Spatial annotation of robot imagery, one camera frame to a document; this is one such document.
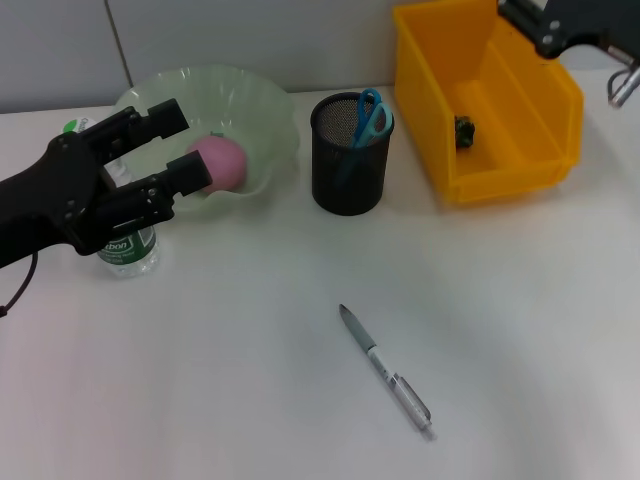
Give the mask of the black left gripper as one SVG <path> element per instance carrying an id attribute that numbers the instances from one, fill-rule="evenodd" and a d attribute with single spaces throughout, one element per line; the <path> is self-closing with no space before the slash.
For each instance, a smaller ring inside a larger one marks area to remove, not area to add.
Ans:
<path id="1" fill-rule="evenodd" d="M 170 99 L 146 115 L 128 106 L 82 134 L 55 137 L 36 163 L 1 182 L 1 266 L 60 244 L 90 255 L 112 240 L 171 220 L 176 195 L 211 184 L 198 152 L 110 193 L 105 165 L 188 127 L 178 102 Z"/>

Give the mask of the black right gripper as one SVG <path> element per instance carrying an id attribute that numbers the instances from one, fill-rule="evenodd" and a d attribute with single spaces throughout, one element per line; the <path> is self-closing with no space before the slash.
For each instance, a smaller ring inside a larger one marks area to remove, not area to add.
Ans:
<path id="1" fill-rule="evenodd" d="M 521 32 L 537 32 L 536 51 L 554 59 L 579 45 L 639 61 L 639 2 L 498 0 L 498 14 Z"/>

